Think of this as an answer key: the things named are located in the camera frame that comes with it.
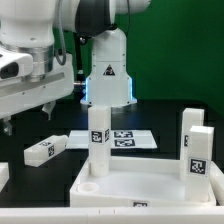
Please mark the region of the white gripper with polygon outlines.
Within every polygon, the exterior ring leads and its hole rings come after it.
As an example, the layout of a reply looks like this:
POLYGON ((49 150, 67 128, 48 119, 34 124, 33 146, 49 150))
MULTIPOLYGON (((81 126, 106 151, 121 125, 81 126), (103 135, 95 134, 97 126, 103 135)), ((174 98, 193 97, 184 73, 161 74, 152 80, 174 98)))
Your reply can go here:
POLYGON ((4 133, 12 135, 10 116, 43 104, 42 111, 50 120, 56 105, 55 100, 71 94, 73 82, 71 54, 67 54, 64 66, 54 61, 53 70, 39 82, 22 81, 19 78, 0 81, 0 119, 3 122, 4 133))

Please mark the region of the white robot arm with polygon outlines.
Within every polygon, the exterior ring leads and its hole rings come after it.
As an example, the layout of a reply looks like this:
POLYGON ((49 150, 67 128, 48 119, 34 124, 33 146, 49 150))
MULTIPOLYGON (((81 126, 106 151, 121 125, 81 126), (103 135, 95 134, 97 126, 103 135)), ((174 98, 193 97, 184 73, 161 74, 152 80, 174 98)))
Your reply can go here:
POLYGON ((0 122, 40 106, 49 114, 74 84, 80 103, 119 110, 134 105, 126 72, 126 35, 118 14, 144 11, 151 0, 0 0, 0 122))

